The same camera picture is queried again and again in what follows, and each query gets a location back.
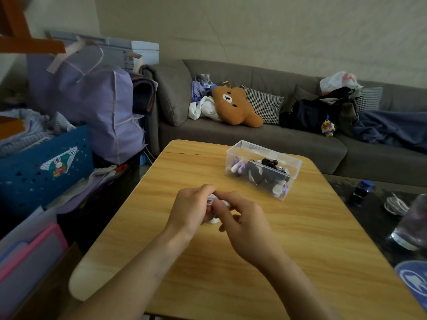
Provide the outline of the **houndstooth pattern cushion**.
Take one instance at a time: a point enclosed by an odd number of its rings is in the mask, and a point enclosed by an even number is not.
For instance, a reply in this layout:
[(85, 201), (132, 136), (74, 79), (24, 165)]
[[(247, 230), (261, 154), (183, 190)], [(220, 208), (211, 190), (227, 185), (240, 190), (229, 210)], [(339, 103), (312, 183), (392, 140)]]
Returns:
[(285, 97), (257, 91), (245, 85), (240, 87), (245, 91), (246, 99), (255, 113), (262, 117), (264, 124), (279, 125), (280, 109), (285, 103)]

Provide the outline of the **grey checked cushion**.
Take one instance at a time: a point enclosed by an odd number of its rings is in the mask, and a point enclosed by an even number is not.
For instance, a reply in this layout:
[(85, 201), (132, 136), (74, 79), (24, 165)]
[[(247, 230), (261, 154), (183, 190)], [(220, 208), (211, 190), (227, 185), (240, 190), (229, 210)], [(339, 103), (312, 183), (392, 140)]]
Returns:
[(362, 88), (360, 96), (356, 98), (357, 112), (379, 110), (383, 95), (383, 86)]

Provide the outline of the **person's left hand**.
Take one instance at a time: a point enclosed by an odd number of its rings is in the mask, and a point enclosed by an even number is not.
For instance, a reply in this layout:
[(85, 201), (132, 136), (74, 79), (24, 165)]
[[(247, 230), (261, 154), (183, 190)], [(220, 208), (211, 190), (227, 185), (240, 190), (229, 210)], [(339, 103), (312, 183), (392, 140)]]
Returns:
[(199, 188), (178, 191), (167, 221), (167, 230), (192, 238), (203, 223), (214, 218), (212, 206), (199, 203)]

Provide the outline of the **small dark blue bottle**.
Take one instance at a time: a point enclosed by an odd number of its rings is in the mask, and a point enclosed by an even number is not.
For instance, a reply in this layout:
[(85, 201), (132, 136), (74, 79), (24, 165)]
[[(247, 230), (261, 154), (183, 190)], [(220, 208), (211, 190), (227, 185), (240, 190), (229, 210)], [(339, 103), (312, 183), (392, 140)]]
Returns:
[(353, 190), (352, 197), (355, 200), (362, 201), (375, 187), (374, 183), (369, 180), (361, 180)]

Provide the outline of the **white plastic bag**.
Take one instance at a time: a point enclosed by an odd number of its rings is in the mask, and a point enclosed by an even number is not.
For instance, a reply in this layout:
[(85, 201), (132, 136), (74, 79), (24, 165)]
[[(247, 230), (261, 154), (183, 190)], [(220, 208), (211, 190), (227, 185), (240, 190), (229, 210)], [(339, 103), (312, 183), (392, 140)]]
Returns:
[(342, 87), (347, 87), (351, 90), (360, 90), (363, 88), (358, 83), (354, 74), (345, 71), (340, 71), (323, 78), (319, 82), (319, 87), (323, 96)]

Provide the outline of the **person's right hand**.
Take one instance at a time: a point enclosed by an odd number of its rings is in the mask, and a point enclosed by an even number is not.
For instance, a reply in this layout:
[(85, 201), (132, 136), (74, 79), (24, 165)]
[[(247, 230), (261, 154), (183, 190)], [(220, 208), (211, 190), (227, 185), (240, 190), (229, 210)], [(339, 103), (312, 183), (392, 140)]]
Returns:
[(247, 199), (245, 205), (230, 205), (217, 198), (212, 208), (222, 223), (220, 231), (227, 233), (236, 253), (252, 266), (257, 268), (266, 250), (280, 248), (262, 208), (254, 201)]

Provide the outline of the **grey knitted cloth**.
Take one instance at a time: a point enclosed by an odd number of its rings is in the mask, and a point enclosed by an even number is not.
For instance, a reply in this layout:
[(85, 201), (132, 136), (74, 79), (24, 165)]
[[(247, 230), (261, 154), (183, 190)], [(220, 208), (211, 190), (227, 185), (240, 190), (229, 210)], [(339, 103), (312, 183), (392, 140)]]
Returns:
[(43, 115), (32, 109), (12, 109), (0, 112), (0, 117), (18, 118), (24, 122), (24, 131), (0, 140), (0, 159), (22, 152), (56, 136), (70, 132), (76, 127), (61, 113)]

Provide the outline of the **large purple storage bag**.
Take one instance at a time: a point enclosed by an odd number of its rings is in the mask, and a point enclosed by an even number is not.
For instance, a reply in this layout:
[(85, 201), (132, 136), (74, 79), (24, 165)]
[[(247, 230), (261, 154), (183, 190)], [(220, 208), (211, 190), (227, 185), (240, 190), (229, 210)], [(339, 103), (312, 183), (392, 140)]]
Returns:
[(61, 54), (27, 54), (30, 99), (43, 113), (61, 113), (85, 124), (95, 155), (122, 165), (145, 148), (133, 112), (133, 83), (119, 66), (102, 65), (103, 50), (91, 40), (72, 43)]

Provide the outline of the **person's right forearm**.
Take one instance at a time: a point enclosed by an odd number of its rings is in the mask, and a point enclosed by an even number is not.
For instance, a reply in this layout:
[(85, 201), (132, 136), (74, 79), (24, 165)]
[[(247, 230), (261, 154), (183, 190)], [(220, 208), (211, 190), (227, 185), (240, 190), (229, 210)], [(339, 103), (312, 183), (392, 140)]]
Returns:
[(279, 296), (290, 320), (344, 320), (281, 248), (266, 250), (257, 268)]

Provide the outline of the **white and purple clothes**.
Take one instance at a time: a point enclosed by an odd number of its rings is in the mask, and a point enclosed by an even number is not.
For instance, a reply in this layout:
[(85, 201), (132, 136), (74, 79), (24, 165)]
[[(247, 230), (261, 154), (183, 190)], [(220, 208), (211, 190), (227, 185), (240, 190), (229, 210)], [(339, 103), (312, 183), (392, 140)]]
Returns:
[(222, 122), (216, 111), (212, 89), (216, 84), (211, 81), (209, 74), (197, 74), (191, 83), (192, 102), (189, 104), (188, 118), (197, 120), (201, 117)]

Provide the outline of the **person's left forearm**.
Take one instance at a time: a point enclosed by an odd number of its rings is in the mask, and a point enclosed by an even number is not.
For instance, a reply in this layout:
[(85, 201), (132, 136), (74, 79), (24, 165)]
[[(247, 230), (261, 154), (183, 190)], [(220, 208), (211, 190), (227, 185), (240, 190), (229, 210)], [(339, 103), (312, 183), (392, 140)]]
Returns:
[(141, 320), (200, 225), (168, 223), (135, 258), (65, 320)]

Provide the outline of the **blue round fan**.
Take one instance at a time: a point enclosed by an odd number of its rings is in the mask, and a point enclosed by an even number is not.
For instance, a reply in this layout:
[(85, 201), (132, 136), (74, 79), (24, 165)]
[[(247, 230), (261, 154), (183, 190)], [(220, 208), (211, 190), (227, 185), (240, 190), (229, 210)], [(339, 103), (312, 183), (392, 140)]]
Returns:
[(394, 269), (427, 313), (427, 262), (409, 260), (397, 264)]

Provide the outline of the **small colourful figure keychain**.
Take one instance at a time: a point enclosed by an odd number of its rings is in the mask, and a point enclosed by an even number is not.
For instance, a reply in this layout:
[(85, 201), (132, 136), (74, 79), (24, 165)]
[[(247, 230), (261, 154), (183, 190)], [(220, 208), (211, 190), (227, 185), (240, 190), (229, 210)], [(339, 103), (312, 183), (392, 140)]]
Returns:
[(326, 120), (321, 125), (321, 133), (326, 137), (333, 137), (335, 132), (335, 125), (329, 119), (329, 115), (327, 114)]

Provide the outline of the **brown bear plush cushion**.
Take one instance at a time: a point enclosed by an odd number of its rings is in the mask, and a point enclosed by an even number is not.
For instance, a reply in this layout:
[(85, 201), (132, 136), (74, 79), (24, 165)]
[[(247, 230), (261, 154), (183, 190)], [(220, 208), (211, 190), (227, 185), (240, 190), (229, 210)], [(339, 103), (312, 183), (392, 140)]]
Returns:
[(244, 124), (252, 128), (259, 128), (263, 125), (262, 117), (254, 111), (242, 88), (215, 86), (211, 94), (216, 112), (222, 121), (231, 125)]

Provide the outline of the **blue perforated plastic basket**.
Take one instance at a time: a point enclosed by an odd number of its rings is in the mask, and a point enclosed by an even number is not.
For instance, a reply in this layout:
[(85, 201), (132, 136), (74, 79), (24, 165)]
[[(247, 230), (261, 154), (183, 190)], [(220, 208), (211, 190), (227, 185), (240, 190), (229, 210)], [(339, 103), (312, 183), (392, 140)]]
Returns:
[(0, 214), (26, 218), (93, 169), (86, 125), (0, 159)]

